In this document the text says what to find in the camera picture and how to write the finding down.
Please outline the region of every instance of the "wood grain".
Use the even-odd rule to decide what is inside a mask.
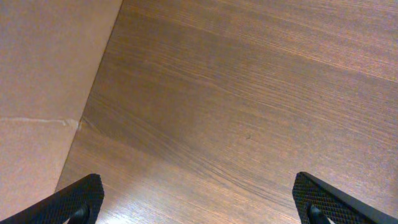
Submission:
[[[299,223],[307,171],[398,214],[398,5],[125,0],[58,189],[98,223]]]

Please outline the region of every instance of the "beige floor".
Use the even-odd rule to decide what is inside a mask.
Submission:
[[[54,192],[120,4],[0,2],[0,220]]]

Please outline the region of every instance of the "black object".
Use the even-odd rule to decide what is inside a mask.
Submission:
[[[299,172],[293,198],[301,222],[306,224],[377,223],[396,224],[398,220],[332,187],[324,181]]]
[[[74,184],[13,215],[0,224],[8,223],[51,223],[94,224],[102,201],[104,190],[98,174],[90,174]]]

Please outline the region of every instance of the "wooden surface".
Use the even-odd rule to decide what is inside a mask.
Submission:
[[[398,217],[394,1],[125,0],[58,189],[98,223],[299,223],[307,171]]]

